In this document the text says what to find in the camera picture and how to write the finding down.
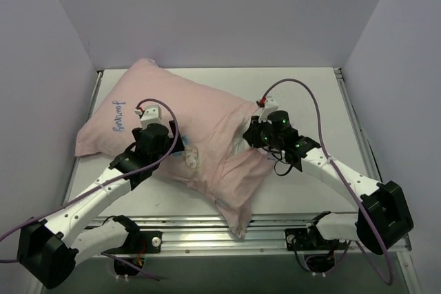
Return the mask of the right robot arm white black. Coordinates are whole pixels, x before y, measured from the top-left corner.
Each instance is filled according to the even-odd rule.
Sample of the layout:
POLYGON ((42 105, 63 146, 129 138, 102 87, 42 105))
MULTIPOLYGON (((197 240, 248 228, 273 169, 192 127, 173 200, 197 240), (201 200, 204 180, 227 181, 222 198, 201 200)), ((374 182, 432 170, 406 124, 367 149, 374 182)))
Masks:
POLYGON ((364 176, 330 156, 291 126, 286 111, 272 112, 267 120, 252 116, 243 138, 251 147, 279 154, 290 167, 321 181, 357 208, 357 213, 326 211, 317 216, 305 232, 313 247, 347 240, 381 255, 414 228, 400 185, 364 176))

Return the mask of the purple Elsa print pillowcase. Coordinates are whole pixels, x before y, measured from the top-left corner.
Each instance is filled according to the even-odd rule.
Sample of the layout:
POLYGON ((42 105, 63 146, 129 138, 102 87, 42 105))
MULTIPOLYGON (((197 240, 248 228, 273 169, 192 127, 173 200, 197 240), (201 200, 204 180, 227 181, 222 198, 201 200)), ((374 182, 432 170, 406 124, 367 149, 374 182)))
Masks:
POLYGON ((176 119, 184 151, 160 165, 168 178, 186 184, 209 199, 232 233, 244 238, 252 218, 251 199, 271 171, 267 154, 250 148, 230 156, 235 131, 255 103, 173 74, 148 59, 133 64, 76 136, 78 157, 117 156, 134 140, 140 126, 137 105, 163 102, 162 123, 176 119))

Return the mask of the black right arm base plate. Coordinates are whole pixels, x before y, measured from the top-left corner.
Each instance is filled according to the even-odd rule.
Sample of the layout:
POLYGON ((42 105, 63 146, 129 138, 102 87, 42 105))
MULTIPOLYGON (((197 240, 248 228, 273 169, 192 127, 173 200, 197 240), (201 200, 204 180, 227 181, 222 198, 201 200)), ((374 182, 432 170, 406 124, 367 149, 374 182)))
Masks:
POLYGON ((347 243, 341 240, 326 240, 315 228, 285 229, 285 240, 288 251, 329 251, 343 250, 347 243))

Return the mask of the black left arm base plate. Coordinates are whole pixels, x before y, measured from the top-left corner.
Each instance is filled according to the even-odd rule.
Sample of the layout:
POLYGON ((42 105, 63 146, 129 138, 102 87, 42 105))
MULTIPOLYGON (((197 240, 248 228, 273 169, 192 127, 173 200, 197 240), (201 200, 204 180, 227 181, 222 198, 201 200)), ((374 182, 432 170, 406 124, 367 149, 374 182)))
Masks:
POLYGON ((138 230, 117 232, 104 242, 101 253, 109 254, 155 254, 161 252, 162 232, 138 230))

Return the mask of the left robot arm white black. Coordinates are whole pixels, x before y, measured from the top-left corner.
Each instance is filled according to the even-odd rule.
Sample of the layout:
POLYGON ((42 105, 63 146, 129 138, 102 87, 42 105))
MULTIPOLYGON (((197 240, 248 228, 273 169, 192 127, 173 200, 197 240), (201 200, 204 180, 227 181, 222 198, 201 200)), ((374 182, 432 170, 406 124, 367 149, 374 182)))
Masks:
POLYGON ((119 154, 81 194, 54 213, 28 220, 20 230, 17 260, 44 287, 62 284, 83 261, 110 249, 138 253, 139 226, 126 216, 86 227, 113 202, 152 176, 170 154, 183 150, 179 126, 152 123, 133 129, 134 143, 119 154))

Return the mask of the white pillow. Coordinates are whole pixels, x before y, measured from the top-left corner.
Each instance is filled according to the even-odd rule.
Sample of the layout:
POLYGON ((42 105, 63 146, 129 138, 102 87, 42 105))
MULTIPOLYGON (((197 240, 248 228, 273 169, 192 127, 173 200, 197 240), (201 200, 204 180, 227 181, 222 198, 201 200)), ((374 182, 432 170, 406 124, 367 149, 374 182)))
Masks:
POLYGON ((249 129, 251 118, 243 118, 234 134, 230 156, 236 156, 250 149, 249 143, 243 138, 243 134, 249 129))

